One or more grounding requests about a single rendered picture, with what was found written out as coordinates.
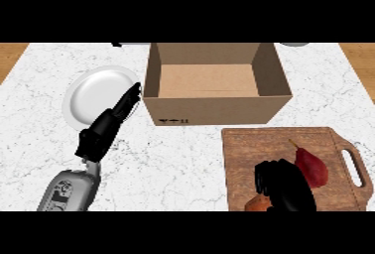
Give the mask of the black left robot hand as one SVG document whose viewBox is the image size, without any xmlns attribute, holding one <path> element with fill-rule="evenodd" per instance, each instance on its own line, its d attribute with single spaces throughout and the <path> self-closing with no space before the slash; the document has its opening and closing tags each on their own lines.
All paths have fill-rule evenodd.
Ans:
<svg viewBox="0 0 375 254">
<path fill-rule="evenodd" d="M 120 126 L 140 100 L 140 83 L 127 90 L 112 108 L 96 118 L 92 126 L 80 132 L 80 145 L 75 155 L 97 163 L 112 144 Z"/>
</svg>

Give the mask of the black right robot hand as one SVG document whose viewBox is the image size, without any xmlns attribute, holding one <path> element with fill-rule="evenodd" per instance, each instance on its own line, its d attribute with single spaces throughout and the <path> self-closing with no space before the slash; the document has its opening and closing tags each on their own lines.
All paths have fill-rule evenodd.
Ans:
<svg viewBox="0 0 375 254">
<path fill-rule="evenodd" d="M 313 193 L 297 165 L 285 159 L 255 165 L 257 193 L 270 198 L 269 212 L 315 212 Z"/>
</svg>

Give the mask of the brown wooden cutting board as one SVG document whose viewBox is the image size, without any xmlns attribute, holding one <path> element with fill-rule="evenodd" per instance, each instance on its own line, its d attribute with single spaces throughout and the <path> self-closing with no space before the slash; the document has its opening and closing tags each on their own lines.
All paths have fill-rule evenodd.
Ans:
<svg viewBox="0 0 375 254">
<path fill-rule="evenodd" d="M 317 210 L 366 210 L 374 187 L 360 154 L 329 127 L 224 129 L 222 134 L 232 211 L 244 210 L 257 196 L 255 165 L 279 159 L 294 162 L 295 147 L 304 148 L 328 168 L 328 184 L 313 190 Z"/>
</svg>

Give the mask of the open cardboard box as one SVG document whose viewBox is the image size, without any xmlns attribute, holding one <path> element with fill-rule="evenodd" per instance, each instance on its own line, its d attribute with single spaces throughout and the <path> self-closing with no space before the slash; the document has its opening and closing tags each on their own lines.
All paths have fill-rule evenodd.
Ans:
<svg viewBox="0 0 375 254">
<path fill-rule="evenodd" d="M 143 101 L 158 126 L 266 124 L 291 100 L 272 43 L 154 43 Z"/>
</svg>

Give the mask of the red pear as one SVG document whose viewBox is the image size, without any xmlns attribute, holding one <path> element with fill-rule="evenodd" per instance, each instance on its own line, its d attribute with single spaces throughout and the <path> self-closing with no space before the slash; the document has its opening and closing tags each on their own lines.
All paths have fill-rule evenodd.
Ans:
<svg viewBox="0 0 375 254">
<path fill-rule="evenodd" d="M 288 140 L 295 147 L 294 164 L 300 168 L 304 175 L 309 187 L 320 188 L 328 183 L 328 168 L 320 159 L 298 145 L 292 140 Z"/>
</svg>

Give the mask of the white round plate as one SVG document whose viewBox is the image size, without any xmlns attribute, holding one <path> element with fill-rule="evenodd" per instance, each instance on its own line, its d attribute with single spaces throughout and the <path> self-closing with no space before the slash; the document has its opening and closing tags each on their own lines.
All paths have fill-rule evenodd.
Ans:
<svg viewBox="0 0 375 254">
<path fill-rule="evenodd" d="M 66 123 L 77 131 L 92 126 L 137 82 L 134 72 L 118 65 L 100 66 L 80 76 L 66 90 L 62 104 Z"/>
</svg>

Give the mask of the black and grey object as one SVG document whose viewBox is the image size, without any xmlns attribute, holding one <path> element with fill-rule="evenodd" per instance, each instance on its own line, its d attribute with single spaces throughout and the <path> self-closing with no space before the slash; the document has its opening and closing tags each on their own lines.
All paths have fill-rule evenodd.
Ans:
<svg viewBox="0 0 375 254">
<path fill-rule="evenodd" d="M 142 46 L 149 45 L 149 43 L 111 43 L 111 45 L 117 48 L 121 48 L 123 46 Z"/>
</svg>

